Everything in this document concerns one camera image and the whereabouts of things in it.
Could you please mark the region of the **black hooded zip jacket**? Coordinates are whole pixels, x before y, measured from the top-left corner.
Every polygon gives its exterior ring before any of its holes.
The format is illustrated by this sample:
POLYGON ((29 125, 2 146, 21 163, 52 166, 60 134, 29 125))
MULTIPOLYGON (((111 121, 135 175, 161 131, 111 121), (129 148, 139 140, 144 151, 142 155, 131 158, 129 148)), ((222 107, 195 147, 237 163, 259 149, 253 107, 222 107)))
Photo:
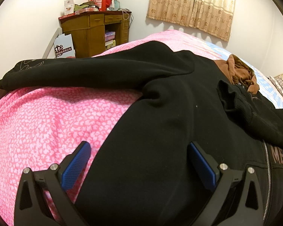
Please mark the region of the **black hooded zip jacket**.
POLYGON ((150 41, 114 54, 20 64, 0 88, 91 87, 141 92, 105 138, 75 206, 88 225, 192 225, 187 168, 197 142, 231 169, 252 167, 263 225, 283 225, 283 109, 232 85, 208 58, 150 41))

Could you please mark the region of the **white printed paper bag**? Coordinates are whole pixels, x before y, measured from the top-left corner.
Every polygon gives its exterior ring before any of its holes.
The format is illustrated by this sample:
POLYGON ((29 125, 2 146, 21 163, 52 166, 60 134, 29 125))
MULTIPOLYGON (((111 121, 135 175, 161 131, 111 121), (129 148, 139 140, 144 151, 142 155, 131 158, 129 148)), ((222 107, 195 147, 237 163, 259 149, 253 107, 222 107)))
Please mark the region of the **white printed paper bag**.
POLYGON ((75 49, 71 34, 59 35, 54 41, 54 50, 56 58, 75 58, 75 49))

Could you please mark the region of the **brown wooden desk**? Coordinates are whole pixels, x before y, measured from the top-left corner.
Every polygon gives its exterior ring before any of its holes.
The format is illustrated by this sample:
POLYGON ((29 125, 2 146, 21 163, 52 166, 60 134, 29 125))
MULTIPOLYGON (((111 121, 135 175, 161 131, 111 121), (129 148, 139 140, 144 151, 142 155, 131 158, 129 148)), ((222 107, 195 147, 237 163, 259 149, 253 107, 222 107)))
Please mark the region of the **brown wooden desk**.
POLYGON ((106 32, 115 32, 117 46, 129 42, 130 20, 130 11, 91 11, 59 19, 62 32, 72 37, 77 58, 103 53, 106 32))

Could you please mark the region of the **beige patterned curtain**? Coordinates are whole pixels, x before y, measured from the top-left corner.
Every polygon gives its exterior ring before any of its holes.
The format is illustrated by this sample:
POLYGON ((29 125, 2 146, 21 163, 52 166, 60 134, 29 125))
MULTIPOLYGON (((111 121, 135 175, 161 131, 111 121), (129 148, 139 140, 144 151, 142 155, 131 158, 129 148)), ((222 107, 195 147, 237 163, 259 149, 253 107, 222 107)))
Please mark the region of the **beige patterned curtain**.
POLYGON ((147 17, 192 27, 228 42, 236 0, 149 0, 147 17))

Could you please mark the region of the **white card box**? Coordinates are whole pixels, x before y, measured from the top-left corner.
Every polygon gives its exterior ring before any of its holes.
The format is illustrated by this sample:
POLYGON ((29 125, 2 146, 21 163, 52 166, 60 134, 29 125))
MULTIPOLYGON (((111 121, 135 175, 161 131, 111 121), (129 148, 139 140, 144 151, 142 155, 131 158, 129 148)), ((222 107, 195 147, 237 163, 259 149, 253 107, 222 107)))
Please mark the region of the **white card box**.
POLYGON ((64 1, 64 15, 72 14, 74 12, 75 3, 73 0, 64 1))

